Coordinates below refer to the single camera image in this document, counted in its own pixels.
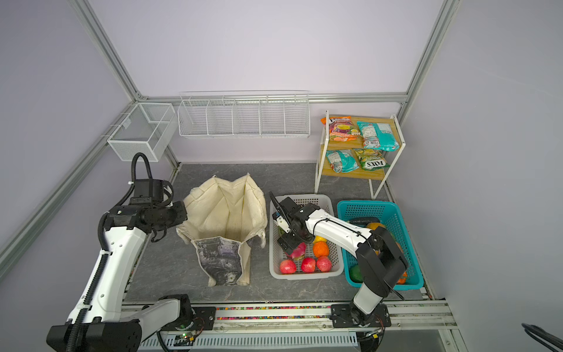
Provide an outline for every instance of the white metal mesh basket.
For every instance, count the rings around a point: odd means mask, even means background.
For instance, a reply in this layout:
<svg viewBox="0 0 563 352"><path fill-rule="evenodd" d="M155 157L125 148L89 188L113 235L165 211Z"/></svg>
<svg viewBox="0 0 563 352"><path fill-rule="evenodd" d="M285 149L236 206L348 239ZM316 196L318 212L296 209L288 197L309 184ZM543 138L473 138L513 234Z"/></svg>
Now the white metal mesh basket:
<svg viewBox="0 0 563 352"><path fill-rule="evenodd" d="M303 92L253 96L181 93L180 96L178 125L180 135L186 138L308 137L310 134L309 98Z"/></svg>
<svg viewBox="0 0 563 352"><path fill-rule="evenodd" d="M276 197L278 201L282 201L286 197L290 197L297 204L307 204L313 203L318 205L321 209L324 209L329 214L334 215L332 210L332 202L330 198L324 194L291 194ZM270 215L275 213L276 209L274 204L270 202ZM276 279L286 279L286 280L305 280L305 279L324 279L331 276L337 276L342 274L344 270L344 262L342 258L342 250L340 246L327 241L329 255L328 258L332 263L332 268L329 272L323 273L319 268L315 268L314 273L304 273L301 271L301 260L294 260L297 266L297 271L294 274L284 275L280 271L280 263L287 259L287 255L284 253L281 246L278 244L278 238L280 237L281 229L275 224L270 216L270 274ZM312 250L313 245L307 244L305 250L305 257L315 258Z"/></svg>
<svg viewBox="0 0 563 352"><path fill-rule="evenodd" d="M123 161L139 152L157 162L177 128L178 116L172 104L137 103L108 138Z"/></svg>

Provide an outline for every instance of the teal plastic basket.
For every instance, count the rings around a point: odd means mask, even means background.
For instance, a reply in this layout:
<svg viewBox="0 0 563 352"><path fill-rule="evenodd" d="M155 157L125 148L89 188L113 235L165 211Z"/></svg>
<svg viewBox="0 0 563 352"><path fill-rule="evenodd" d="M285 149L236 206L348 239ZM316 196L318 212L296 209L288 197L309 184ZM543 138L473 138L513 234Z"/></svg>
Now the teal plastic basket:
<svg viewBox="0 0 563 352"><path fill-rule="evenodd" d="M406 270L408 277L405 284L395 285L395 290L420 289L424 285L421 268L418 265L413 244L410 242L409 233L397 204L378 200L343 200L338 202L336 209L338 218L344 221L360 216L377 217L387 227L393 238L401 244L405 258L409 262L409 268ZM344 257L346 280L352 286L360 287L361 283L356 283L350 279L350 268L356 265L358 261L345 249L342 249L342 256Z"/></svg>

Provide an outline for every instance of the snack bag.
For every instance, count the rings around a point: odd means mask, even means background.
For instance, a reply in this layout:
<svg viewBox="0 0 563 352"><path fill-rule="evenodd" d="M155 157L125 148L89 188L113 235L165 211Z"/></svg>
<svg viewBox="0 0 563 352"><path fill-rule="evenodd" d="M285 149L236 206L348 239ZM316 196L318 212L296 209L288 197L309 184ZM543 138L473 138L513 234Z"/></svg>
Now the snack bag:
<svg viewBox="0 0 563 352"><path fill-rule="evenodd" d="M387 164L387 161L379 150L354 148L354 152L358 156L358 159L360 159L361 168L366 171L389 167L389 164Z"/></svg>
<svg viewBox="0 0 563 352"><path fill-rule="evenodd" d="M323 124L327 123L327 118L322 118L320 120ZM329 117L328 119L328 131L329 138L331 141L353 141L358 138L360 131L358 131L350 116L346 117Z"/></svg>
<svg viewBox="0 0 563 352"><path fill-rule="evenodd" d="M352 150L327 150L327 159L334 172L350 172L359 168Z"/></svg>
<svg viewBox="0 0 563 352"><path fill-rule="evenodd" d="M394 152L399 148L390 124L358 121L358 127L364 138L364 148L385 150L386 152Z"/></svg>

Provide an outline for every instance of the pink fruit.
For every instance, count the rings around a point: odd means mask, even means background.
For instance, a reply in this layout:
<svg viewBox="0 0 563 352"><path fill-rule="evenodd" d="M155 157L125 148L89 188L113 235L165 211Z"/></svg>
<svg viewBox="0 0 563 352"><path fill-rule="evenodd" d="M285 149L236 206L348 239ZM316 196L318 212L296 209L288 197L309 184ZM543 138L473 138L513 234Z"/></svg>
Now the pink fruit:
<svg viewBox="0 0 563 352"><path fill-rule="evenodd" d="M326 273L327 271L330 271L332 269L332 263L330 262L330 259L328 257L323 256L317 259L317 268L319 268L320 271Z"/></svg>
<svg viewBox="0 0 563 352"><path fill-rule="evenodd" d="M304 273L312 273L315 271L315 260L313 258L305 258L301 262L301 271Z"/></svg>
<svg viewBox="0 0 563 352"><path fill-rule="evenodd" d="M293 253L288 255L288 257L295 260L302 259L305 256L305 248L305 244L301 243L299 246L297 246L297 248L295 248Z"/></svg>
<svg viewBox="0 0 563 352"><path fill-rule="evenodd" d="M286 259L280 263L280 271L282 274L293 274L296 270L297 267L291 259Z"/></svg>

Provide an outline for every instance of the green fruit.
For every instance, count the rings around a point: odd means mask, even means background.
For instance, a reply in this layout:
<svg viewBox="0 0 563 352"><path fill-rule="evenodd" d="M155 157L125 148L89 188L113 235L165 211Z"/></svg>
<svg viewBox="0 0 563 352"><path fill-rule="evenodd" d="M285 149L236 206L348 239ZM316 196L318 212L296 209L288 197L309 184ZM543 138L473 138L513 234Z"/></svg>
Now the green fruit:
<svg viewBox="0 0 563 352"><path fill-rule="evenodd" d="M364 282L364 277L361 276L360 267L354 265L350 268L350 279L356 283Z"/></svg>

